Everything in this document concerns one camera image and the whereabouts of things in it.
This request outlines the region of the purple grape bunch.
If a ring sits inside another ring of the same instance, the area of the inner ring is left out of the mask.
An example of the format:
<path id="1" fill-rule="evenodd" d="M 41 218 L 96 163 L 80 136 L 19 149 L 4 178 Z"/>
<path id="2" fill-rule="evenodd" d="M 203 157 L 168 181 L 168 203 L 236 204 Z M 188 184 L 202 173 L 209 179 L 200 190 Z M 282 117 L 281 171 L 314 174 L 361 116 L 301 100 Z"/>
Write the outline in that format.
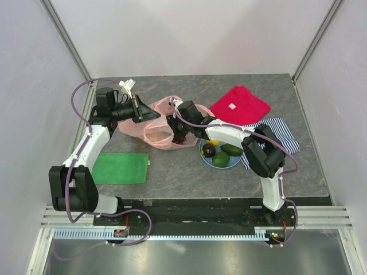
<path id="1" fill-rule="evenodd" d="M 179 137 L 179 138 L 174 137 L 172 140 L 173 143 L 179 144 L 179 145 L 183 145 L 185 141 L 186 141 L 186 137 Z"/>

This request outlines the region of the pink plastic bag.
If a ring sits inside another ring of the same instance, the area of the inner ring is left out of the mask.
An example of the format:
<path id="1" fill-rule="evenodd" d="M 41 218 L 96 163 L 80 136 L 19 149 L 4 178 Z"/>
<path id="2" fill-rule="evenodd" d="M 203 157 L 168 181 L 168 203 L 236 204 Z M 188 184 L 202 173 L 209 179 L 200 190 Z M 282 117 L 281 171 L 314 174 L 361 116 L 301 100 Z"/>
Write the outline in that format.
<path id="1" fill-rule="evenodd" d="M 186 141 L 183 145 L 175 144 L 172 142 L 174 136 L 173 131 L 168 125 L 166 119 L 166 115 L 173 114 L 173 108 L 171 105 L 169 105 L 170 99 L 172 97 L 175 100 L 181 100 L 181 98 L 178 96 L 168 96 L 149 105 L 151 109 L 161 114 L 160 118 L 138 124 L 135 124 L 131 119 L 128 119 L 118 124 L 119 131 L 128 136 L 139 138 L 148 145 L 160 150 L 178 150 L 195 146 L 198 142 L 198 138 L 195 137 L 192 133 L 186 135 Z M 162 142 L 150 142 L 147 139 L 146 134 L 152 132 L 167 132 L 170 134 L 170 137 L 163 140 Z"/>

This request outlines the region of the yellow lemon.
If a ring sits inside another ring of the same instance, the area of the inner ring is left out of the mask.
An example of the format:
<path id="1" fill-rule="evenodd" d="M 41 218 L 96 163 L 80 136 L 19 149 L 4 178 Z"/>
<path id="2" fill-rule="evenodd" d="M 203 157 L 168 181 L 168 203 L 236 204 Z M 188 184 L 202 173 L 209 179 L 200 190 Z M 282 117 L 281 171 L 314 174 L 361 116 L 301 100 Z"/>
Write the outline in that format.
<path id="1" fill-rule="evenodd" d="M 221 142 L 220 141 L 218 141 L 218 140 L 206 140 L 206 143 L 207 144 L 211 144 L 211 145 L 213 145 L 213 146 L 219 146 L 220 144 L 221 144 Z"/>

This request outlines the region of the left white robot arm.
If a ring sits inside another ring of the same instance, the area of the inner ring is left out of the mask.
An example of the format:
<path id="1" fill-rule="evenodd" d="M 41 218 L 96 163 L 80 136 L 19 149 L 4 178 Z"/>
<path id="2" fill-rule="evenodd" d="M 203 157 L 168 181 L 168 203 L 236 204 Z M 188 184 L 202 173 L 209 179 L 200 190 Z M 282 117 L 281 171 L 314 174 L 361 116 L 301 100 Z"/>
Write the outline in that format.
<path id="1" fill-rule="evenodd" d="M 118 91 L 112 88 L 96 91 L 96 105 L 82 140 L 62 165 L 50 168 L 50 192 L 56 211 L 106 214 L 106 219 L 113 225 L 121 225 L 125 221 L 126 212 L 119 207 L 122 200 L 98 192 L 92 177 L 93 166 L 119 121 L 141 123 L 161 115 L 144 104 L 136 94 L 123 102 L 119 102 L 117 96 Z"/>

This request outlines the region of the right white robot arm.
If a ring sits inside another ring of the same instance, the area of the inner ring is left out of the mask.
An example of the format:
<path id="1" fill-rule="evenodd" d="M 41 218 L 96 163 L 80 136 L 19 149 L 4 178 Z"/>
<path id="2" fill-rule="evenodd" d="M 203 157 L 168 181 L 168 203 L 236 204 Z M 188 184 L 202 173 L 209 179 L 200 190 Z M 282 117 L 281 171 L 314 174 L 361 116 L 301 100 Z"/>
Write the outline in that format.
<path id="1" fill-rule="evenodd" d="M 260 176 L 263 189 L 263 220 L 277 225 L 283 219 L 285 196 L 282 180 L 285 148 L 270 127 L 260 124 L 255 128 L 225 123 L 213 116 L 203 116 L 192 101 L 170 98 L 174 115 L 170 126 L 175 137 L 192 133 L 197 138 L 218 140 L 242 149 L 250 169 Z"/>

